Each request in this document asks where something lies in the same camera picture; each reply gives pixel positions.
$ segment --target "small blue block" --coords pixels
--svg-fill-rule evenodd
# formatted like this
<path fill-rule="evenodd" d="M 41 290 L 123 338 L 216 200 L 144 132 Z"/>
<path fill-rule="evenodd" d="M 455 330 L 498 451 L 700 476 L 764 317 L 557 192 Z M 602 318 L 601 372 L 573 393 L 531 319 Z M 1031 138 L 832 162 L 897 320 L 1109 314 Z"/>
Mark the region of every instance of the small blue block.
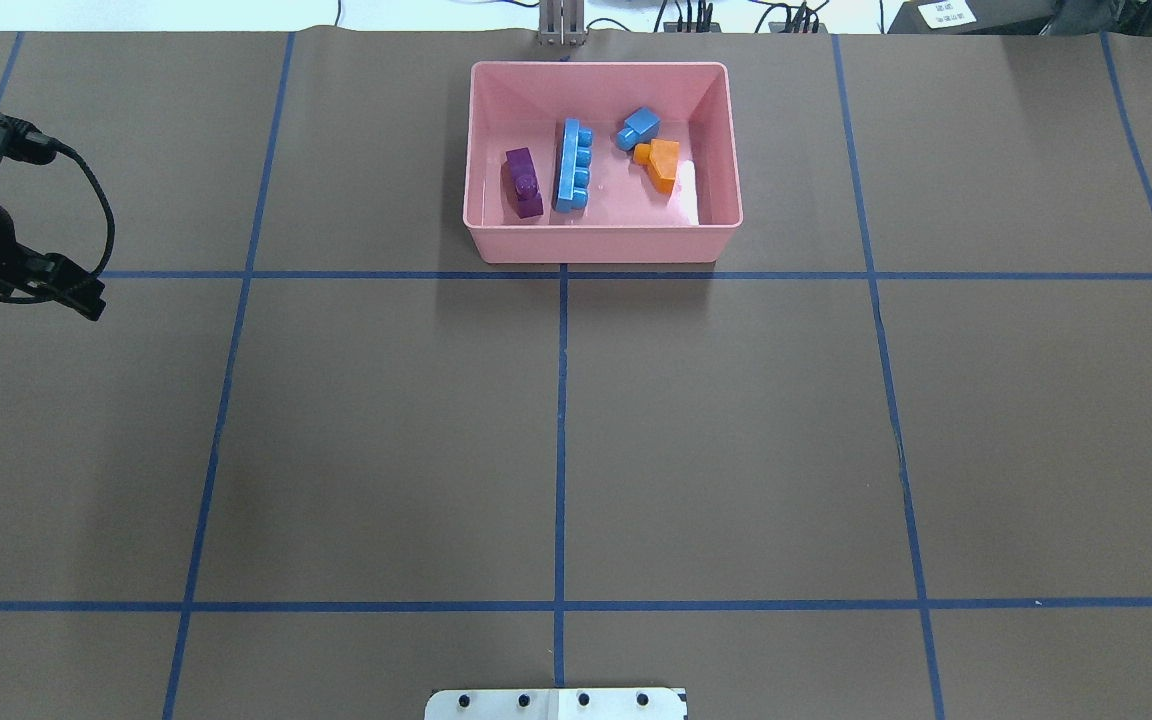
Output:
<path fill-rule="evenodd" d="M 571 213 L 589 203 L 589 165 L 594 159 L 590 146 L 594 145 L 593 129 L 581 127 L 579 120 L 563 120 L 563 142 L 558 146 L 558 190 L 554 192 L 554 210 Z"/>
<path fill-rule="evenodd" d="M 641 142 L 652 142 L 660 132 L 660 118 L 649 108 L 638 108 L 626 119 L 626 129 L 616 132 L 616 146 L 621 150 L 634 150 Z"/>

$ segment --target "gray table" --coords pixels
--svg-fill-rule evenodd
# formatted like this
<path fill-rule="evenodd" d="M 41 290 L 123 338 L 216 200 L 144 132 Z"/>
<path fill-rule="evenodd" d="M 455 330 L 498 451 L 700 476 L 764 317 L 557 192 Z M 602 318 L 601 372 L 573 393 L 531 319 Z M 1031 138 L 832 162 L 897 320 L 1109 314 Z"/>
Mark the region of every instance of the gray table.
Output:
<path fill-rule="evenodd" d="M 120 228 L 100 323 L 0 306 L 0 717 L 1152 717 L 1152 41 L 594 32 L 728 65 L 744 228 L 494 268 L 531 40 L 0 35 Z M 99 253 L 73 167 L 0 202 Z"/>

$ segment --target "pink plastic container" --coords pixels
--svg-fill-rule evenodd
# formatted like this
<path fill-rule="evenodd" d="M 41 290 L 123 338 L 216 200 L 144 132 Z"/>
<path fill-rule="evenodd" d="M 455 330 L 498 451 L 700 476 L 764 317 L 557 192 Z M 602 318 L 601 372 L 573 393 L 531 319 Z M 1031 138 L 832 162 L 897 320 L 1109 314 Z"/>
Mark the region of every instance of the pink plastic container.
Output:
<path fill-rule="evenodd" d="M 732 91 L 720 63 L 477 63 L 470 76 L 465 219 L 488 263 L 713 263 L 742 218 Z M 616 147 L 646 105 L 680 143 L 669 196 Z M 594 129 L 589 206 L 556 213 L 562 120 Z M 506 151 L 529 147 L 545 211 L 520 219 Z"/>

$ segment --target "purple toy block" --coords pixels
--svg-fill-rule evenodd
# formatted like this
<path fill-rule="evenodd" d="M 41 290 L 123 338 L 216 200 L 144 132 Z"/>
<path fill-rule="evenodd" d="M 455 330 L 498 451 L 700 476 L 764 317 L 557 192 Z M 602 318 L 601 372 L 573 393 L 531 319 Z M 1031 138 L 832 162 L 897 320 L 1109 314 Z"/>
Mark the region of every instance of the purple toy block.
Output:
<path fill-rule="evenodd" d="M 506 150 L 503 159 L 509 164 L 513 192 L 518 200 L 520 218 L 536 218 L 545 206 L 540 202 L 540 183 L 536 181 L 536 167 L 531 164 L 531 151 L 526 147 Z"/>

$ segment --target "white label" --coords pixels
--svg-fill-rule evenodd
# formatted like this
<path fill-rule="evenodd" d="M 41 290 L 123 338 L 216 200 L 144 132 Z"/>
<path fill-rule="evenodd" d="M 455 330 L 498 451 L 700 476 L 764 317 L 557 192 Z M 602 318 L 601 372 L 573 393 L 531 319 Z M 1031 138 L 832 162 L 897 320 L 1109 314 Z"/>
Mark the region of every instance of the white label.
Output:
<path fill-rule="evenodd" d="M 923 13 L 923 18 L 933 29 L 975 23 L 975 15 L 972 8 L 968 6 L 968 0 L 943 0 L 941 3 L 919 5 L 918 13 Z"/>

